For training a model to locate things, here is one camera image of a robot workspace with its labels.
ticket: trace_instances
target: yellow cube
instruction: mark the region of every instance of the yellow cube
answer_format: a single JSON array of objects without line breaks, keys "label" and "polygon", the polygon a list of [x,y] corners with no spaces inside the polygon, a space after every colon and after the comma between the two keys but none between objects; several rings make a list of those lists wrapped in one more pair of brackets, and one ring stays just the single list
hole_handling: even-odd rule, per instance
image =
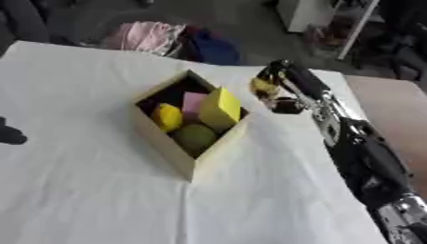
[{"label": "yellow cube", "polygon": [[216,89],[202,100],[198,118],[216,132],[224,132],[239,121],[240,100],[225,88]]}]

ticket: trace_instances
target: wooden table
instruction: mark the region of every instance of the wooden table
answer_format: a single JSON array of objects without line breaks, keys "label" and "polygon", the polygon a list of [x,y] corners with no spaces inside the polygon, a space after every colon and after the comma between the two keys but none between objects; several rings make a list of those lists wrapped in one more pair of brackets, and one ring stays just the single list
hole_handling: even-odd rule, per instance
[{"label": "wooden table", "polygon": [[427,198],[427,96],[410,81],[346,76],[369,120],[415,174]]}]

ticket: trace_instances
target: white table leg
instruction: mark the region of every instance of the white table leg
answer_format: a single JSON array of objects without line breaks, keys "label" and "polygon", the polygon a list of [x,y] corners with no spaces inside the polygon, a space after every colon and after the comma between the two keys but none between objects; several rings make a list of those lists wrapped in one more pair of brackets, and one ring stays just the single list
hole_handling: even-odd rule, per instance
[{"label": "white table leg", "polygon": [[366,11],[361,15],[360,19],[356,22],[356,24],[353,25],[353,29],[350,32],[350,35],[347,37],[347,41],[345,42],[344,47],[339,53],[339,56],[337,58],[338,60],[343,60],[347,56],[347,53],[360,35],[360,32],[365,27],[366,23],[369,20],[369,17],[371,17],[378,3],[379,0],[371,0],[371,3],[369,3],[369,6],[367,7]]}]

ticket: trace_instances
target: table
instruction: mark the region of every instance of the table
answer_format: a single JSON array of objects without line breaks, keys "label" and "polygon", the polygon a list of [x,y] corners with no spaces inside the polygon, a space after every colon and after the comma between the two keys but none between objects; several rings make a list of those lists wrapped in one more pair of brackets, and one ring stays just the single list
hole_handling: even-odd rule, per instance
[{"label": "table", "polygon": [[[127,102],[192,69],[241,99],[247,132],[189,184],[136,134]],[[310,115],[248,91],[261,67],[18,42],[0,60],[0,113],[30,138],[0,145],[2,243],[385,243]],[[315,71],[363,114],[340,73]]]},{"label": "table", "polygon": [[414,173],[413,183],[427,199],[427,96],[405,80],[346,76],[369,120]]}]

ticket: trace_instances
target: robotic arm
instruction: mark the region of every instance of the robotic arm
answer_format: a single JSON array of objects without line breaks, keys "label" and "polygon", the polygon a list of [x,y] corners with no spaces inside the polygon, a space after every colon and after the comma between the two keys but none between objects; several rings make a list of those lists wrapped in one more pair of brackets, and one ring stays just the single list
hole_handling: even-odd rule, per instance
[{"label": "robotic arm", "polygon": [[[278,97],[280,89],[292,97]],[[275,113],[312,112],[337,170],[389,243],[427,244],[427,205],[406,165],[327,85],[297,63],[278,60],[252,80],[251,90]]]}]

